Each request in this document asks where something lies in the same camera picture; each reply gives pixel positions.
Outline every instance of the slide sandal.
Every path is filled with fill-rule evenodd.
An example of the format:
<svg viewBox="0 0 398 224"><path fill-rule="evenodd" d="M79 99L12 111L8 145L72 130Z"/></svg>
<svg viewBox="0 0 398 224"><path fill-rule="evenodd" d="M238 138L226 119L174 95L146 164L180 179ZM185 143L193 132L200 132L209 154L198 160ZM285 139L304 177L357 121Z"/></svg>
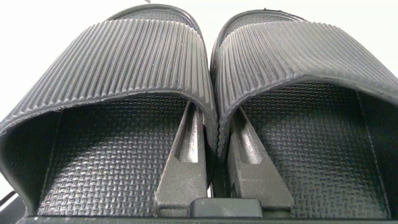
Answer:
<svg viewBox="0 0 398 224"><path fill-rule="evenodd" d="M196 22L138 6L87 28L0 123L0 169L28 216L186 217L217 127Z"/></svg>
<svg viewBox="0 0 398 224"><path fill-rule="evenodd" d="M225 195L258 198L265 217L397 218L398 79L351 36L244 12L210 73Z"/></svg>

